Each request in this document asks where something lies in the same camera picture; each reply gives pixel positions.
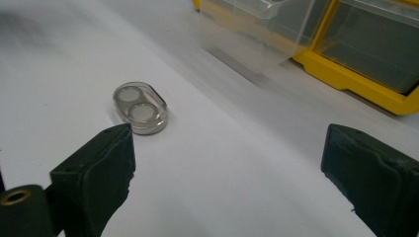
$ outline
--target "yellow storage bin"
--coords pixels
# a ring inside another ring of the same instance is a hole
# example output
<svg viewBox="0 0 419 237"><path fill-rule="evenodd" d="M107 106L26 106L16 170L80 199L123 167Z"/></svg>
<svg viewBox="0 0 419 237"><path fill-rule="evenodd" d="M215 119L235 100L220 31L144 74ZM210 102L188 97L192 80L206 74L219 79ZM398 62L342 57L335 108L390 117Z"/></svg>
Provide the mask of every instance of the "yellow storage bin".
<svg viewBox="0 0 419 237"><path fill-rule="evenodd" d="M417 113L419 4L410 2L332 0L313 44L294 60L396 115Z"/></svg>
<svg viewBox="0 0 419 237"><path fill-rule="evenodd" d="M217 48L255 73L304 50L314 0L201 0L206 47Z"/></svg>

